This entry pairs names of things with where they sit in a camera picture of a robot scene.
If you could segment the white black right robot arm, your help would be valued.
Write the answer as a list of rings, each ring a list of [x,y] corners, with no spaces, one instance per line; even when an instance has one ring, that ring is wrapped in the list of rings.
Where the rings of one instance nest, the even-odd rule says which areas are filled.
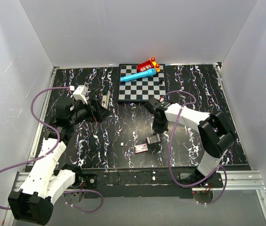
[[[199,112],[155,98],[147,101],[145,108],[154,115],[152,129],[158,134],[168,130],[169,122],[187,126],[198,132],[204,154],[194,173],[186,178],[184,184],[180,184],[175,179],[171,167],[169,172],[173,181],[181,187],[208,186],[224,154],[236,141],[234,130],[223,113]]]

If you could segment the black silver stapler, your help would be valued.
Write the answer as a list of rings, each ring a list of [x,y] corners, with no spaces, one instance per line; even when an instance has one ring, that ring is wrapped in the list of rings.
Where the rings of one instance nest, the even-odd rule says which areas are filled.
[[[103,95],[102,95],[101,106],[104,107],[105,109],[108,109],[109,100],[110,100],[110,91],[108,90],[107,92],[103,93]]]

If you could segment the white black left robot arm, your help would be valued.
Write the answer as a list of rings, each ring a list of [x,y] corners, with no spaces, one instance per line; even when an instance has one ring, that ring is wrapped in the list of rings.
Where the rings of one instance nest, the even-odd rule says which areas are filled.
[[[65,190],[82,185],[82,176],[75,165],[65,164],[55,178],[51,177],[74,134],[75,126],[83,121],[103,122],[110,114],[97,98],[92,98],[87,104],[67,98],[57,102],[39,159],[20,188],[9,194],[8,203],[16,220],[46,225],[52,216],[55,202]]]

